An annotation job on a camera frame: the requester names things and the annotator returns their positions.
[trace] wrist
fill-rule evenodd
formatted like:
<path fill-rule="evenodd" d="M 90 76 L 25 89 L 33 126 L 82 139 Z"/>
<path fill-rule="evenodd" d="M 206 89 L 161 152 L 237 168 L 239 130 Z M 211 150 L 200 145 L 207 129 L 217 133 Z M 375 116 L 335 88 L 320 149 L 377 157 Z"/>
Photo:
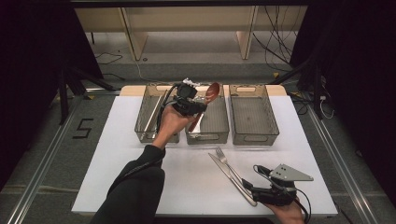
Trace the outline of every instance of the wrist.
<path fill-rule="evenodd" d="M 152 142 L 152 145 L 160 149 L 164 149 L 172 134 L 159 131 Z"/>

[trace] metal fork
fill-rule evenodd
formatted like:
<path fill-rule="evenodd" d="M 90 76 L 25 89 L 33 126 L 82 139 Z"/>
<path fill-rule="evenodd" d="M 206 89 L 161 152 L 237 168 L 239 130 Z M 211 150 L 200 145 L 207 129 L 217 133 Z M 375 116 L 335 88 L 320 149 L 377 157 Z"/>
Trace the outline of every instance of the metal fork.
<path fill-rule="evenodd" d="M 224 153 L 222 152 L 221 148 L 218 147 L 216 149 L 216 153 L 218 154 L 219 160 L 224 163 L 225 165 L 228 166 L 228 168 L 230 168 L 230 170 L 233 172 L 233 174 L 235 175 L 235 177 L 238 179 L 239 183 L 242 184 L 242 178 L 239 174 L 236 173 L 236 171 L 233 169 L 233 167 L 231 167 L 230 164 L 228 164 L 227 162 L 227 158 L 225 157 Z"/>

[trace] cable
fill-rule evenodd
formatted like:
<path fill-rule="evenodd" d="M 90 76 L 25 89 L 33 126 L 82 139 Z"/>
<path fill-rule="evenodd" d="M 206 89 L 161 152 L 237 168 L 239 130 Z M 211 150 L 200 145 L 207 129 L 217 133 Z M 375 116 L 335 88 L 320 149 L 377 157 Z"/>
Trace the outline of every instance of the cable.
<path fill-rule="evenodd" d="M 281 85 L 282 85 L 282 86 L 286 86 L 286 85 L 289 85 L 289 84 L 294 83 L 294 82 L 298 82 L 298 80 L 294 80 L 294 81 L 282 83 Z"/>
<path fill-rule="evenodd" d="M 324 100 L 321 100 L 321 101 L 320 101 L 320 110 L 321 110 L 323 116 L 324 116 L 326 119 L 332 119 L 332 117 L 334 116 L 334 110 L 332 111 L 332 114 L 331 114 L 329 117 L 327 117 L 327 115 L 324 113 L 324 110 L 323 110 L 323 108 L 322 108 L 323 101 L 324 101 Z"/>
<path fill-rule="evenodd" d="M 97 59 L 97 58 L 101 57 L 101 56 L 104 55 L 104 54 L 108 54 L 108 55 L 111 55 L 111 56 L 117 56 L 117 57 L 119 57 L 119 58 L 117 58 L 117 59 L 115 59 L 115 60 L 113 60 L 113 61 L 110 61 L 110 62 L 108 62 L 108 63 L 99 63 L 99 64 L 110 64 L 110 63 L 114 63 L 115 61 L 118 61 L 119 59 L 122 58 L 122 55 L 120 55 L 120 54 L 112 54 L 112 53 L 107 53 L 107 52 L 101 53 L 101 54 L 99 54 L 98 56 L 96 56 L 95 58 Z"/>
<path fill-rule="evenodd" d="M 287 92 L 287 95 L 290 96 L 291 98 L 296 98 L 297 100 L 292 100 L 294 103 L 301 103 L 303 104 L 300 109 L 297 110 L 297 115 L 305 115 L 308 112 L 308 106 L 309 104 L 313 103 L 312 100 L 306 100 L 303 97 L 298 96 L 297 94 Z"/>
<path fill-rule="evenodd" d="M 165 85 L 172 85 L 172 84 L 169 83 L 169 82 L 163 82 L 163 81 L 159 81 L 159 80 L 147 79 L 147 78 L 142 77 L 142 73 L 141 73 L 141 70 L 140 70 L 139 63 L 137 63 L 137 61 L 135 61 L 135 60 L 134 60 L 134 63 L 136 64 L 137 71 L 138 71 L 138 75 L 139 75 L 139 77 L 140 77 L 141 79 L 143 79 L 143 80 L 145 80 L 145 81 L 149 81 L 149 82 L 156 82 L 156 83 L 165 84 Z"/>
<path fill-rule="evenodd" d="M 168 98 L 169 98 L 169 96 L 171 95 L 173 89 L 176 88 L 177 86 L 179 86 L 179 85 L 178 85 L 178 84 L 174 84 L 174 85 L 171 87 L 171 89 L 168 91 L 168 93 L 166 93 L 165 98 L 163 98 L 163 104 L 162 104 L 161 107 L 160 107 L 160 112 L 158 113 L 158 117 L 157 117 L 157 126 L 156 126 L 156 128 L 155 128 L 155 133 L 158 133 L 158 131 L 160 130 L 160 127 L 161 127 L 161 119 L 162 119 L 162 117 L 163 117 L 163 111 L 165 110 L 166 106 L 167 106 L 169 103 L 171 103 L 171 102 L 168 102 L 168 103 L 167 103 Z"/>
<path fill-rule="evenodd" d="M 275 52 L 271 51 L 270 49 L 268 49 L 268 47 L 264 46 L 264 44 L 259 40 L 259 38 L 253 33 L 253 36 L 256 38 L 257 42 L 259 42 L 259 44 L 262 46 L 262 48 L 264 48 L 265 50 L 270 51 L 270 53 L 272 53 L 274 56 L 276 56 L 278 59 L 280 59 L 282 62 L 289 64 L 288 61 L 286 61 L 285 59 L 281 58 L 279 55 L 277 55 Z"/>
<path fill-rule="evenodd" d="M 350 217 L 347 215 L 347 213 L 346 213 L 343 209 L 341 209 L 340 205 L 338 205 L 338 203 L 336 203 L 334 200 L 332 200 L 332 201 L 334 202 L 335 207 L 337 208 L 337 210 L 338 210 L 339 212 L 341 212 L 341 213 L 344 215 L 344 217 L 346 218 L 346 220 L 347 220 L 350 224 L 353 224 L 352 219 L 350 219 Z"/>
<path fill-rule="evenodd" d="M 305 196 L 306 201 L 308 202 L 309 213 L 306 213 L 304 206 L 302 204 L 300 204 L 300 202 L 298 202 L 296 199 L 294 199 L 294 201 L 295 202 L 297 201 L 297 204 L 299 204 L 299 206 L 302 207 L 302 209 L 305 211 L 305 219 L 306 219 L 305 223 L 308 223 L 311 220 L 311 214 L 312 214 L 311 202 L 309 202 L 308 196 L 306 196 L 306 194 L 302 190 L 300 190 L 300 189 L 297 189 L 297 190 L 300 191 Z"/>
<path fill-rule="evenodd" d="M 300 17 L 300 11 L 301 11 L 301 6 L 299 6 L 299 8 L 298 8 L 297 17 L 296 17 L 296 19 L 294 20 L 294 24 L 293 24 L 293 25 L 291 26 L 291 28 L 290 28 L 290 32 L 288 33 L 288 35 L 286 35 L 286 37 L 285 37 L 283 40 L 286 40 L 286 39 L 289 37 L 289 35 L 291 34 L 291 32 L 294 32 L 294 35 L 297 36 L 296 32 L 293 31 L 293 29 L 294 29 L 295 25 L 297 24 L 298 18 Z"/>
<path fill-rule="evenodd" d="M 279 186 L 277 183 L 275 183 L 274 181 L 272 181 L 272 179 L 270 177 L 268 177 L 267 175 L 263 175 L 262 173 L 259 172 L 259 166 L 258 165 L 253 165 L 253 170 L 254 172 L 256 172 L 257 174 L 261 175 L 262 177 L 264 177 L 265 179 L 267 179 L 272 185 L 274 185 L 277 189 L 281 189 L 281 190 L 286 190 L 285 187 L 281 187 Z"/>
<path fill-rule="evenodd" d="M 271 19 L 270 14 L 268 13 L 267 7 L 264 7 L 264 9 L 265 9 L 265 12 L 267 13 L 269 21 L 271 22 L 271 26 L 273 27 L 273 31 L 271 32 L 271 35 L 279 43 L 280 51 L 281 51 L 282 55 L 284 56 L 284 58 L 286 60 L 286 57 L 285 57 L 285 55 L 283 53 L 283 50 L 282 50 L 282 46 L 283 46 L 283 48 L 285 48 L 285 50 L 288 52 L 288 54 L 290 54 L 289 51 L 291 51 L 291 49 L 289 49 L 285 45 L 285 43 L 283 42 L 282 38 L 280 38 L 279 31 L 277 30 L 277 18 L 279 16 L 279 7 L 276 7 L 276 24 L 273 23 L 273 20 Z"/>
<path fill-rule="evenodd" d="M 289 35 L 286 36 L 286 38 L 283 37 L 283 22 L 285 22 L 286 19 L 286 13 L 289 10 L 289 6 L 286 7 L 285 13 L 283 13 L 283 20 L 282 23 L 280 23 L 280 30 L 282 31 L 282 40 L 285 40 Z"/>
<path fill-rule="evenodd" d="M 117 77 L 117 78 L 121 79 L 122 81 L 126 80 L 124 77 L 119 77 L 119 76 L 117 76 L 116 74 L 113 74 L 113 73 L 103 73 L 102 75 L 104 75 L 104 76 L 114 76 L 114 77 Z"/>

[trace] black cloth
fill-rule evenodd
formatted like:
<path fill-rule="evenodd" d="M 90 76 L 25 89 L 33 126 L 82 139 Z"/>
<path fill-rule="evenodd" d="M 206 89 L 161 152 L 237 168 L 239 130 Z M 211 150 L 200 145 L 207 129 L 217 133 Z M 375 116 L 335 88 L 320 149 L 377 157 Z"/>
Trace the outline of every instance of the black cloth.
<path fill-rule="evenodd" d="M 152 223 L 163 193 L 165 150 L 147 145 L 128 162 L 110 187 L 91 224 Z"/>

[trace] tabletop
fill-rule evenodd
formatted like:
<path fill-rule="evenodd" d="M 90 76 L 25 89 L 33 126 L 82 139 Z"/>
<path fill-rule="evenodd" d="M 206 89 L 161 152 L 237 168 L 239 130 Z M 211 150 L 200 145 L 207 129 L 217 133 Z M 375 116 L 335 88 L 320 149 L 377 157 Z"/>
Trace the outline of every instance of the tabletop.
<path fill-rule="evenodd" d="M 94 214 L 123 166 L 142 153 L 144 144 L 134 132 L 142 98 L 116 97 L 73 212 Z M 163 160 L 166 178 L 158 217 L 265 217 L 273 214 L 264 205 L 259 203 L 253 207 L 243 198 L 209 157 L 208 153 L 215 154 L 216 147 L 222 148 L 231 166 L 255 187 L 270 188 L 270 183 L 254 172 L 255 164 L 275 169 L 285 163 L 313 176 L 314 181 L 295 182 L 296 187 L 308 196 L 312 216 L 337 214 L 291 99 L 287 95 L 271 95 L 269 98 L 280 132 L 272 146 L 234 146 L 231 134 L 226 144 L 190 146 L 184 132 L 180 133 L 179 143 L 167 145 Z M 308 201 L 303 195 L 298 196 L 307 208 Z"/>

